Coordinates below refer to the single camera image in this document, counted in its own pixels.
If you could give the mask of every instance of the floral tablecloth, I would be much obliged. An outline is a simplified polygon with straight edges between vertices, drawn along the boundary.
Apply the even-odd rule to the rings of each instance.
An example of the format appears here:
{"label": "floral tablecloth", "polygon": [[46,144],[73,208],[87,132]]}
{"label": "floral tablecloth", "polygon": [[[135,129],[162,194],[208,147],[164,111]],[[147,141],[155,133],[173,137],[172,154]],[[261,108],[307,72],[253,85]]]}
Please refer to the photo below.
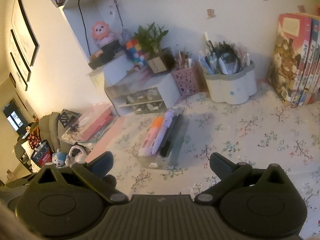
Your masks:
{"label": "floral tablecloth", "polygon": [[200,93],[176,107],[185,108],[189,126],[178,163],[169,171],[145,169],[135,157],[158,114],[126,118],[106,149],[114,155],[110,174],[116,177],[118,190],[129,196],[190,194],[194,198],[219,182],[209,167],[212,152],[254,168],[278,163],[308,207],[301,237],[320,235],[320,103],[284,107],[272,88],[261,83],[242,105],[214,103],[207,93]]}

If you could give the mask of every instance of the orange cap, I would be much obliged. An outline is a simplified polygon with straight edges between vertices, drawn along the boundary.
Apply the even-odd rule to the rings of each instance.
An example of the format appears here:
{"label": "orange cap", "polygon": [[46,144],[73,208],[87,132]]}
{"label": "orange cap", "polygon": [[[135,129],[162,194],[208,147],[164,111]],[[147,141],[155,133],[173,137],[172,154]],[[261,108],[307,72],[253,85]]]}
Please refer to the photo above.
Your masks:
{"label": "orange cap", "polygon": [[161,128],[164,118],[162,116],[158,116],[152,123],[151,127]]}

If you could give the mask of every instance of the pink pen holder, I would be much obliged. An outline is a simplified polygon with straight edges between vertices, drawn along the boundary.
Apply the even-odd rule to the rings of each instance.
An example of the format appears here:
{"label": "pink pen holder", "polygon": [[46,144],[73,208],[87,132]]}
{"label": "pink pen holder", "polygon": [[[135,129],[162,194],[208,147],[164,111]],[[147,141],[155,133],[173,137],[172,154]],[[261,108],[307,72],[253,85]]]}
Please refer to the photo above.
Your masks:
{"label": "pink pen holder", "polygon": [[183,96],[194,95],[207,89],[197,65],[193,65],[192,68],[176,70],[172,72],[172,75]]}

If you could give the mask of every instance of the green plant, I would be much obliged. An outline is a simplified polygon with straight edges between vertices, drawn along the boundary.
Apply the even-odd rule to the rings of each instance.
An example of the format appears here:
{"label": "green plant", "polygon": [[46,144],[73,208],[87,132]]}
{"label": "green plant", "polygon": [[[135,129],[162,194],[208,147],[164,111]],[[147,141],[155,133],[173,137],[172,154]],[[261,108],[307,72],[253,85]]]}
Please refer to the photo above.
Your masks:
{"label": "green plant", "polygon": [[148,25],[148,28],[143,28],[139,25],[138,32],[134,33],[134,37],[138,40],[142,49],[145,52],[149,52],[152,57],[155,57],[160,51],[160,42],[164,36],[168,34],[168,30],[163,31],[163,27],[158,28],[155,26],[155,23]]}

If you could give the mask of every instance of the picture frame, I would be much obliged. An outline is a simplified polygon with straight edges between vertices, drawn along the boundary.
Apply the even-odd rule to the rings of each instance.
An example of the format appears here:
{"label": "picture frame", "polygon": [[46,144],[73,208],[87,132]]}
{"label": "picture frame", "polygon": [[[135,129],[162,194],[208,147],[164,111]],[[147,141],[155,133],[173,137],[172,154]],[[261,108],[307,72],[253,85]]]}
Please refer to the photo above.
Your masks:
{"label": "picture frame", "polygon": [[33,66],[39,45],[29,24],[22,0],[14,0],[11,23],[22,55],[29,66]]}
{"label": "picture frame", "polygon": [[22,88],[24,91],[28,90],[28,84],[27,82],[23,79],[21,72],[17,66],[16,61],[14,60],[13,54],[10,52],[10,62],[11,62],[11,67],[13,69],[13,72],[16,76],[16,79],[19,80],[19,83],[21,84]]}
{"label": "picture frame", "polygon": [[10,80],[11,80],[12,85],[14,86],[14,88],[17,88],[17,83],[16,83],[16,81],[15,81],[15,79],[14,79],[14,77],[13,77],[13,75],[12,75],[11,72],[9,73],[9,78],[10,78]]}
{"label": "picture frame", "polygon": [[23,79],[28,82],[30,80],[31,71],[25,58],[22,55],[17,39],[13,30],[10,30],[10,50]]}

